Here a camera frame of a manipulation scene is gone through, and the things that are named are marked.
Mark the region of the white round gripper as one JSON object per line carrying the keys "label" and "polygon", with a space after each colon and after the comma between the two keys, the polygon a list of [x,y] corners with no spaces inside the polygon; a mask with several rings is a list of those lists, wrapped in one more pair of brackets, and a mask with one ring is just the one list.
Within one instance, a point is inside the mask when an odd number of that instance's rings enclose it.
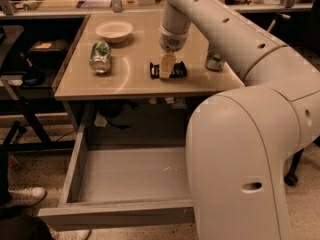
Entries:
{"label": "white round gripper", "polygon": [[161,56],[159,76],[168,79],[176,62],[173,52],[180,51],[187,40],[189,27],[177,28],[161,25],[159,28],[159,45],[168,52]]}

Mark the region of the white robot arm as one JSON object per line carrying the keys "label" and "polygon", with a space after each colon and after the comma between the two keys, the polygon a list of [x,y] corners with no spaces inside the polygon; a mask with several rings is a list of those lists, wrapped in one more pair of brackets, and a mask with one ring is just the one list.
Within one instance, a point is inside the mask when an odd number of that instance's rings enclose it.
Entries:
{"label": "white robot arm", "polygon": [[199,240],[292,240],[283,169],[320,135],[320,73],[218,0],[166,0],[161,46],[174,50],[191,25],[244,84],[207,98],[188,123]]}

